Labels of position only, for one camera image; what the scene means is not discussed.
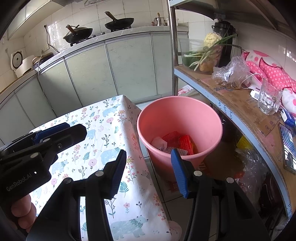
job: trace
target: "pink polka dot fabric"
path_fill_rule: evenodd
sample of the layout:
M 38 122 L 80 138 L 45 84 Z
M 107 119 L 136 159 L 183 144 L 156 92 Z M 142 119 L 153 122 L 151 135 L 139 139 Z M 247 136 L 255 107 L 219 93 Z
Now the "pink polka dot fabric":
M 269 55 L 257 50 L 246 50 L 242 57 L 250 68 L 251 73 L 259 73 L 278 90 L 283 91 L 283 106 L 296 117 L 296 81 L 292 79 L 282 66 Z

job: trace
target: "blue shelf edge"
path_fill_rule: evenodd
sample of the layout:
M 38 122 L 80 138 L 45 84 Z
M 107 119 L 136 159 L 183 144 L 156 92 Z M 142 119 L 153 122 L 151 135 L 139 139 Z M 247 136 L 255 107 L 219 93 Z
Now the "blue shelf edge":
M 206 89 L 204 89 L 202 86 L 200 86 L 198 83 L 196 83 L 194 80 L 192 80 L 190 77 L 179 71 L 178 69 L 174 69 L 174 74 L 178 78 L 182 79 L 184 82 L 186 82 L 188 85 L 190 85 L 192 88 L 197 90 L 199 93 L 201 93 L 203 96 L 205 96 L 208 100 L 210 100 L 214 105 L 216 105 L 220 110 L 222 110 L 232 121 L 233 123 L 239 128 L 239 130 L 246 136 L 246 138 L 254 145 L 254 147 L 257 149 L 257 151 L 261 154 L 264 161 L 268 165 L 269 169 L 271 170 L 274 178 L 276 179 L 276 182 L 279 186 L 281 197 L 283 199 L 285 208 L 286 208 L 286 214 L 288 218 L 290 219 L 293 215 L 291 203 L 289 199 L 289 194 L 285 185 L 285 182 L 282 178 L 282 175 L 280 174 L 279 170 L 273 163 L 273 161 L 270 159 L 264 148 L 261 146 L 260 142 L 257 140 L 255 135 L 250 131 L 250 129 L 242 122 L 242 120 L 236 116 L 231 109 L 228 108 L 222 101 L 217 99 L 215 96 L 213 96 L 210 92 L 208 92 Z

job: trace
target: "glass cup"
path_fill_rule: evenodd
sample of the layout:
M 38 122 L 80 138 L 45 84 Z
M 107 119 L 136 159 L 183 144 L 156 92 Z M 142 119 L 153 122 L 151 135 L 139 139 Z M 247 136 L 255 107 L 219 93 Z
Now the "glass cup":
M 263 79 L 258 98 L 259 109 L 267 115 L 273 115 L 278 111 L 281 104 L 281 95 L 283 91 L 278 90 L 271 85 L 267 79 Z

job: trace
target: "smartphone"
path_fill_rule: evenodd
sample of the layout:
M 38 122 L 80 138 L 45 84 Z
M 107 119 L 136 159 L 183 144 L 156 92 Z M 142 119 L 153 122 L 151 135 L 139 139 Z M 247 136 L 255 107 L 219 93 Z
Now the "smartphone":
M 296 175 L 296 152 L 290 129 L 279 123 L 283 146 L 284 169 Z

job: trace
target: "stove burner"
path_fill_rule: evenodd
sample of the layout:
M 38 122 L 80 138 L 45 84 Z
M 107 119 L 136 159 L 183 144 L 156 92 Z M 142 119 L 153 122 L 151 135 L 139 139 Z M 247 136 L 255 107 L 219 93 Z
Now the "stove burner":
M 115 32 L 115 31 L 119 31 L 119 30 L 124 30 L 124 29 L 129 29 L 129 28 L 131 28 L 130 25 L 127 26 L 127 27 L 125 27 L 125 28 L 121 28 L 121 29 L 113 29 L 113 30 L 111 30 L 111 32 Z
M 94 37 L 95 37 L 95 35 L 92 35 L 91 37 L 89 37 L 89 38 L 87 38 L 87 39 L 80 40 L 80 41 L 78 41 L 78 42 L 76 42 L 76 43 L 72 43 L 72 44 L 70 44 L 70 46 L 72 47 L 74 44 L 79 44 L 79 43 L 81 43 L 81 42 L 83 42 L 83 41 L 85 41 L 85 40 L 92 39 L 92 38 L 94 38 Z

